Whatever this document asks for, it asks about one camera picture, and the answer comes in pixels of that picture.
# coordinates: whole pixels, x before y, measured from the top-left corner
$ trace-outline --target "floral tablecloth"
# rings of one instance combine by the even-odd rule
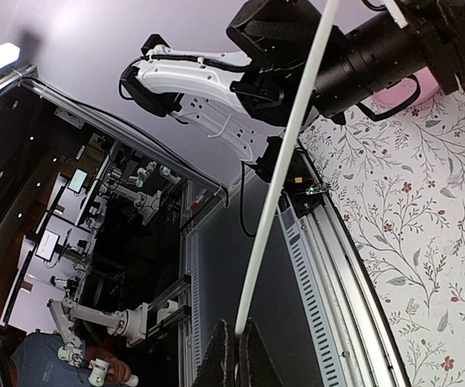
[[[465,95],[302,135],[376,287],[412,386],[465,386]]]

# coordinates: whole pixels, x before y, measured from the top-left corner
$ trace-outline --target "perforated metal strip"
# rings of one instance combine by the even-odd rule
[[[309,329],[317,353],[320,373],[324,387],[346,386],[345,377],[340,364],[340,354],[334,344],[332,330],[325,315],[322,298],[318,292],[316,279],[309,266],[309,257],[301,240],[298,225],[288,222],[288,217],[280,217],[284,237],[288,245],[289,255],[297,277]]]
[[[201,351],[201,325],[200,325],[200,280],[198,272],[198,233],[191,235],[191,297],[193,322],[193,358],[195,368],[203,361]]]

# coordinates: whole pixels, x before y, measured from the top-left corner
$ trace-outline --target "pink plate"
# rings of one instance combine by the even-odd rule
[[[415,73],[415,76],[420,83],[421,92],[418,100],[411,106],[419,105],[424,101],[427,101],[429,98],[433,97],[440,88],[428,68],[424,68]],[[414,81],[405,78],[392,88],[384,89],[379,93],[374,94],[373,98],[374,101],[382,106],[395,107],[411,97],[416,87],[417,86]]]

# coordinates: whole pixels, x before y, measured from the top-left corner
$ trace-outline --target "blue shirt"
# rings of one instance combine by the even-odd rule
[[[90,387],[90,370],[76,369],[58,358],[58,349],[63,345],[58,335],[27,336],[12,355],[17,368],[17,387]]]

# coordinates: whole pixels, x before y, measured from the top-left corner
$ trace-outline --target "person's arm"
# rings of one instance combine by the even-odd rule
[[[123,363],[106,349],[87,347],[85,349],[85,360],[91,361],[96,359],[104,360],[110,365],[109,372],[105,379],[106,383],[111,385],[122,385],[130,379],[132,372],[126,363]]]

